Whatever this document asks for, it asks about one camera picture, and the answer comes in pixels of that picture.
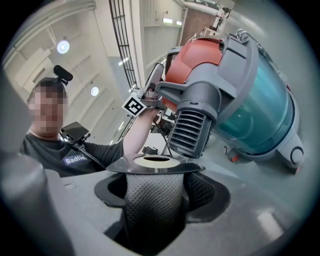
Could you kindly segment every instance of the mesh filter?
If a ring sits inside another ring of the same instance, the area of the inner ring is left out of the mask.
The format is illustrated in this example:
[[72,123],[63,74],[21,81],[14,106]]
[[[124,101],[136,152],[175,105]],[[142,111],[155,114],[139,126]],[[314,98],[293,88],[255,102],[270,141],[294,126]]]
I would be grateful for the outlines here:
[[183,174],[127,174],[126,228],[134,251],[148,255],[175,236],[181,209]]

